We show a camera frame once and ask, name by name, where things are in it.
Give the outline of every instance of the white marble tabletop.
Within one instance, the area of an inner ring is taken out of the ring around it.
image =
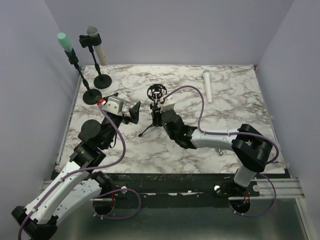
[[[253,66],[181,66],[181,65],[109,65],[101,67],[103,74],[112,78],[112,84],[102,89],[106,97],[118,92],[125,105],[133,107],[141,101],[139,123],[121,124],[119,130],[127,146],[125,158],[119,164],[104,169],[106,173],[235,173],[240,161],[232,151],[223,150],[219,155],[214,148],[183,149],[170,140],[162,127],[150,128],[142,137],[138,134],[152,123],[147,89],[152,84],[163,84],[168,92],[192,85],[205,93],[202,72],[211,73],[213,104],[205,103],[201,126],[207,130],[236,129],[243,123],[256,128],[263,135],[274,139],[270,120],[259,89]],[[94,66],[85,68],[84,77],[91,88],[98,75]],[[101,122],[103,115],[96,105],[86,105],[82,95],[86,91],[81,84],[73,116],[67,132],[59,168],[63,168],[74,147],[82,124],[95,119]],[[196,126],[201,110],[201,99],[196,91],[185,88],[174,95],[175,111],[184,122]],[[115,148],[104,150],[106,158],[101,165],[116,161],[122,153],[118,139]],[[269,164],[265,173],[284,173],[281,158]]]

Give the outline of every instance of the gray microphone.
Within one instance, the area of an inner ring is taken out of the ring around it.
[[[88,26],[86,29],[86,33],[89,35],[90,38],[97,38],[98,37],[98,30],[95,26]],[[104,49],[102,48],[102,45],[93,46],[96,55],[98,56],[98,59],[100,61],[101,66],[107,66],[108,60],[106,58],[106,54],[104,52]]]

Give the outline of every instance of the metal floor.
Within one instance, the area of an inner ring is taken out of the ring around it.
[[[307,240],[295,199],[279,199],[269,214],[235,215],[229,208],[143,209],[127,220],[93,217],[92,202],[58,227],[52,240]],[[248,214],[267,209],[271,200],[252,200]],[[117,210],[117,216],[134,211]]]

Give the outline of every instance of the white microphone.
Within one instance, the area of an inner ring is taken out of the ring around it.
[[[86,33],[89,35],[90,38],[97,38],[98,37],[98,30],[95,26],[88,26],[86,29]],[[104,49],[102,48],[102,45],[93,46],[94,50],[96,52],[96,55],[98,56],[98,59],[100,61],[101,66],[107,66],[108,60],[106,58],[106,54],[104,52]]]
[[[212,92],[211,92],[211,82],[210,82],[211,74],[209,70],[204,70],[202,77],[204,79],[204,84],[205,84],[206,99],[208,100],[208,103],[211,104],[212,103]]]

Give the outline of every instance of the round stand base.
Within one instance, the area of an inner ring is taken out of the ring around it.
[[[102,80],[100,79],[100,76],[97,76],[93,81],[93,84],[97,89],[106,89],[111,85],[112,79],[109,75],[102,74],[101,78]]]
[[[94,105],[97,103],[96,101],[96,96],[99,96],[99,97],[102,97],[102,94],[99,90],[97,89],[91,89],[90,90],[92,92],[92,95],[89,94],[89,91],[86,91],[84,94],[83,94],[83,101],[85,104],[88,104],[88,105]]]

